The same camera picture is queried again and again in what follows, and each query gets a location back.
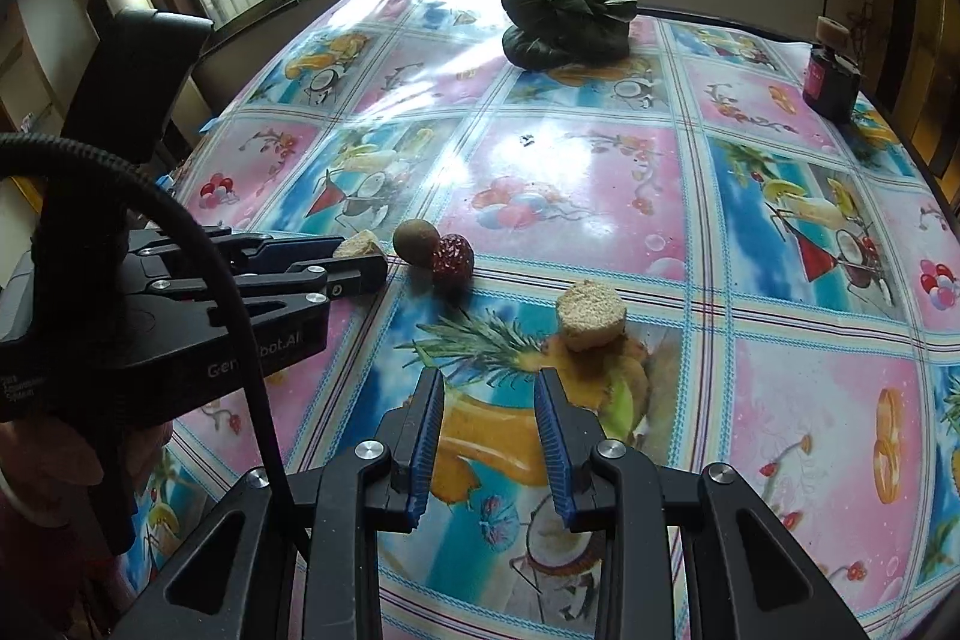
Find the beige cake piece on table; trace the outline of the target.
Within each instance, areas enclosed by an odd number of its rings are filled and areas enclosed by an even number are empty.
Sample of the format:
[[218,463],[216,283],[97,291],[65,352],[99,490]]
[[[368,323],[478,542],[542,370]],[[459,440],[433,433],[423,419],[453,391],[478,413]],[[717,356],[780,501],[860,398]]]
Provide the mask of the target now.
[[376,234],[370,229],[360,230],[355,232],[353,236],[343,239],[332,253],[334,259],[359,259],[359,257],[369,257],[370,255],[377,255],[378,257],[384,255]]

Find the brown longan on table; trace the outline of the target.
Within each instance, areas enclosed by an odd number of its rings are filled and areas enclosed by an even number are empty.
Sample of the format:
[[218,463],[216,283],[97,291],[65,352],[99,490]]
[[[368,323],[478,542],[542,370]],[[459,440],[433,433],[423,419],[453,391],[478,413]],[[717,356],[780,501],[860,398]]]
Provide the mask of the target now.
[[431,268],[438,242],[438,229],[425,220],[402,221],[392,236],[395,255],[416,268]]

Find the dark red date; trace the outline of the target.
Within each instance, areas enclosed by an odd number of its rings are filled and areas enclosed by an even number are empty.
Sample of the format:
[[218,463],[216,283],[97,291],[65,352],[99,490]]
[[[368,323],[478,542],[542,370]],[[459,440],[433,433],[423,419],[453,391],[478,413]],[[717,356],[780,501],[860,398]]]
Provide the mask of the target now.
[[462,291],[469,286],[475,266],[470,242],[460,234],[446,234],[431,253],[431,279],[441,291]]

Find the beige round cake on table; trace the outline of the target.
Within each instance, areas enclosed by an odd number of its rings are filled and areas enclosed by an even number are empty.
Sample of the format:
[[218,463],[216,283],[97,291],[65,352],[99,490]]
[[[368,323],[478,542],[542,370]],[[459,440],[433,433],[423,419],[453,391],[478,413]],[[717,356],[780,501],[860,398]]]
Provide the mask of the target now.
[[558,333],[569,351],[602,347],[625,334],[626,305],[613,287],[584,280],[556,299]]

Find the colourful fruit print tablecloth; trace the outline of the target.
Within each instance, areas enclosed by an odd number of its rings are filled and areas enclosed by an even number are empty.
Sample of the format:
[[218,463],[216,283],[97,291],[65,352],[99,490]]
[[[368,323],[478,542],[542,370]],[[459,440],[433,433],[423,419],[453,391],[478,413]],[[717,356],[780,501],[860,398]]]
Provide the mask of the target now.
[[[732,464],[874,638],[958,588],[958,239],[871,104],[835,128],[804,46],[640,16],[605,68],[530,73],[501,0],[342,0],[229,103],[172,190],[201,223],[389,247],[466,237],[470,294],[391,257],[268,383],[290,470],[448,382],[430,505],[379,542],[391,638],[584,638],[602,544],[556,518],[532,386],[677,470]],[[625,334],[569,351],[556,299],[613,287]]]

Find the dark green leafy vegetable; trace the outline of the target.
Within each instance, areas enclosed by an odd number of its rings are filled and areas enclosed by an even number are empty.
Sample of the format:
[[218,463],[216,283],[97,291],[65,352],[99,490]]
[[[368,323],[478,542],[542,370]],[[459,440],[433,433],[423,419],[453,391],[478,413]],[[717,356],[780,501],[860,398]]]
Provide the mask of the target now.
[[511,26],[505,57],[517,68],[605,67],[630,55],[638,0],[501,0]]

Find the dark jar pink label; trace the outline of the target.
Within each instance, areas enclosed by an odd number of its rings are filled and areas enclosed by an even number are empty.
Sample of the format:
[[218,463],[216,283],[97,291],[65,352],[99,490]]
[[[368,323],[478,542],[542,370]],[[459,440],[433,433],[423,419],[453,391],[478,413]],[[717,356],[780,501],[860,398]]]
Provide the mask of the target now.
[[861,70],[850,57],[850,44],[846,26],[828,16],[817,18],[802,97],[807,106],[835,125],[851,122],[861,85]]

